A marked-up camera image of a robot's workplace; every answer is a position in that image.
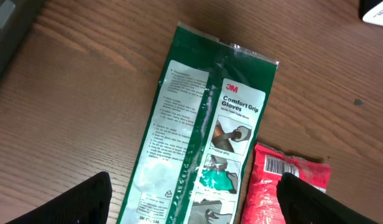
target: wooden desk surface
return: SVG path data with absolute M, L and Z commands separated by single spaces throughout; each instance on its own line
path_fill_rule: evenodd
M 178 21 L 280 60 L 259 139 L 383 223 L 383 27 L 358 0 L 48 0 L 0 83 L 0 223 L 101 170 L 115 223 Z

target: crinkled plastic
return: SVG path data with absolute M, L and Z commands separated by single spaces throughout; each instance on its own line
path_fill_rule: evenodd
M 277 66 L 179 24 L 118 223 L 234 223 Z
M 277 183 L 284 172 L 290 172 L 308 184 L 326 192 L 330 166 L 287 157 L 265 146 L 255 147 L 256 158 L 241 224 L 285 224 L 277 201 Z

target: red wrapper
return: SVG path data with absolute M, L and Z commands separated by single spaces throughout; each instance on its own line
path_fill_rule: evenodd
M 325 193 L 330 166 L 287 157 L 264 146 L 255 147 L 256 158 L 241 224 L 285 224 L 276 186 L 284 172 L 290 172 Z

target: green plastic package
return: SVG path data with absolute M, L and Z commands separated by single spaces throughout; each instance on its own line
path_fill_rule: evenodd
M 278 64 L 179 23 L 118 224 L 234 223 Z

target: printed instructions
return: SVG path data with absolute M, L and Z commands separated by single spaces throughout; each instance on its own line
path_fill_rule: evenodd
M 208 74 L 169 63 L 121 223 L 165 223 Z
M 265 93 L 223 80 L 185 224 L 233 223 L 241 184 L 241 164 L 264 105 Z

